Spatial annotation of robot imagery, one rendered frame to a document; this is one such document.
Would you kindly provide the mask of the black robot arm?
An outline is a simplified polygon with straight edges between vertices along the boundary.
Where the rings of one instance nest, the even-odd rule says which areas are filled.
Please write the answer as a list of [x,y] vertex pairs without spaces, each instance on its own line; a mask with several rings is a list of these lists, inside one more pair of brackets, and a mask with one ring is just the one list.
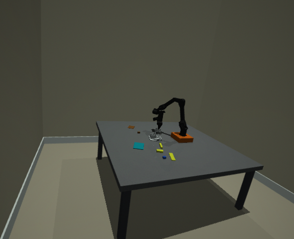
[[188,127],[186,126],[186,121],[185,121],[185,115],[184,115],[184,106],[185,106],[185,99],[179,99],[179,98],[172,98],[170,101],[167,103],[160,105],[158,109],[153,109],[152,113],[158,116],[163,116],[163,113],[165,113],[164,110],[167,106],[172,104],[173,102],[177,102],[180,106],[180,122],[179,122],[179,127],[180,127],[180,135],[181,136],[187,136],[186,132]]

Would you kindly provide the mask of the teal flat rectangular plate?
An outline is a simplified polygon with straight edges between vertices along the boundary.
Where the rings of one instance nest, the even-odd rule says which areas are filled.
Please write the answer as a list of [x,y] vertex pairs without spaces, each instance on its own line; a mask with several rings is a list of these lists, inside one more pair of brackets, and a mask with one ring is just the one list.
[[144,149],[144,143],[135,142],[133,149],[141,149],[141,150],[143,150]]

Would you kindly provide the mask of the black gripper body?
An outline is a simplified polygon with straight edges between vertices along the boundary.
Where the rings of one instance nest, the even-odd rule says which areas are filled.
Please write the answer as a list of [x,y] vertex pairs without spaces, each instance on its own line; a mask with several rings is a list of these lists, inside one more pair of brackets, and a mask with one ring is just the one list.
[[157,124],[162,125],[162,118],[161,116],[158,116]]

